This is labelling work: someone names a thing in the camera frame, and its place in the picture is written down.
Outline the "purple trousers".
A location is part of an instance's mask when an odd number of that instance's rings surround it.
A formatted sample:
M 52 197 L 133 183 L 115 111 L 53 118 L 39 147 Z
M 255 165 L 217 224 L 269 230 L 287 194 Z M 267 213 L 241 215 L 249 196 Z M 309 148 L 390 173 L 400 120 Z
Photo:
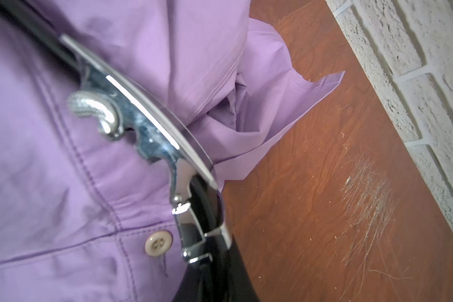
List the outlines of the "purple trousers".
M 249 1 L 24 1 L 190 131 L 220 192 L 344 73 L 310 82 Z M 68 97 L 78 73 L 0 11 L 0 301 L 176 301 L 187 264 L 170 170 Z

